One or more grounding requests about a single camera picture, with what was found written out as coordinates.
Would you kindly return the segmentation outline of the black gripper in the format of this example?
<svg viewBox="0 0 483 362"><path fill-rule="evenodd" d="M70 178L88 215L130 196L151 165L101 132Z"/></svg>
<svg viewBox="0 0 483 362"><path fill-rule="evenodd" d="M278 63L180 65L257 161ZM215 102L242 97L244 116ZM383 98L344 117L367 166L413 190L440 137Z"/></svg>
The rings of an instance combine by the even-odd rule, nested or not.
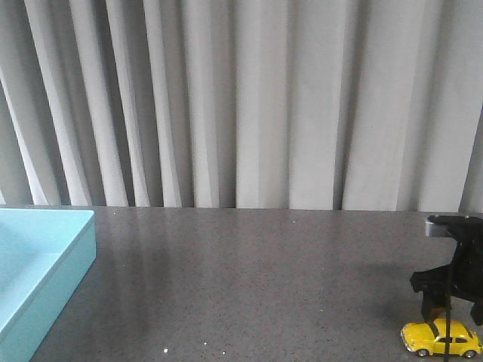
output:
<svg viewBox="0 0 483 362"><path fill-rule="evenodd" d="M435 320L447 314L448 297L471 301L470 315L477 326L483 325L482 301L482 219L458 216L450 225L449 238L456 241L454 255L447 265L416 271L410 282L414 292L423 293L421 314L435 328Z"/></svg>

